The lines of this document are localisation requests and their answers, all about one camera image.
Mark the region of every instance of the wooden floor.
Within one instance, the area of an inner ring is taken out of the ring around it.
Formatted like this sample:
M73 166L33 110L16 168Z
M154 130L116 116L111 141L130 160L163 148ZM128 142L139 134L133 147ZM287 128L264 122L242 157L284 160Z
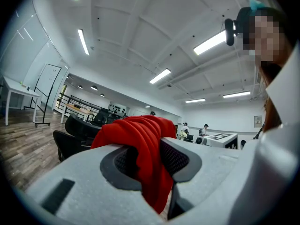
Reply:
M60 124L60 113L51 110L46 113L45 122L51 122L50 126L35 127L32 116L33 110L10 109L8 126L0 118L2 165L11 184L24 191L60 163L53 131L66 133L65 124ZM42 119L43 113L37 111L36 122Z

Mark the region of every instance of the rectangular ceiling light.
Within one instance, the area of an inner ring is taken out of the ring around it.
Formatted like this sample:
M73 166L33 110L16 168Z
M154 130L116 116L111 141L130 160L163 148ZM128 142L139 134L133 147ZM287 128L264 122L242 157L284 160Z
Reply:
M212 38L208 39L204 43L200 44L199 46L194 48L194 52L199 55L210 48L226 41L226 33L225 30L218 33L217 35L213 36Z
M169 69L165 69L162 73L158 74L155 78L153 78L150 83L154 84L158 80L162 79L163 77L167 76L171 71Z
M233 93L233 94L224 95L223 98L233 98L233 97L245 96L245 95L249 95L249 94L250 94L250 91L239 92L239 93Z
M83 36L83 30L82 29L78 29L78 33L79 33L79 37L80 37L83 49L84 49L85 53L87 55L89 55L89 50L88 50L88 48L87 48L87 46L85 44L85 40L84 40L84 36Z
M186 101L186 103L197 103L197 102L205 102L205 99L197 99L197 100L191 100L191 101Z

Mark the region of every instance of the white shirt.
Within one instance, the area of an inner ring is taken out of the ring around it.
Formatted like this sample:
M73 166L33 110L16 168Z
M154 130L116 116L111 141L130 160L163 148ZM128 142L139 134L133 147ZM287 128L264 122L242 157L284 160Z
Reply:
M184 132L186 129L187 129L187 131L188 131L188 133L189 133L189 128L188 128L188 126L183 126L181 130Z
M205 128L202 129L201 134L202 134L202 135L207 135L207 134L206 134L206 129L205 129Z

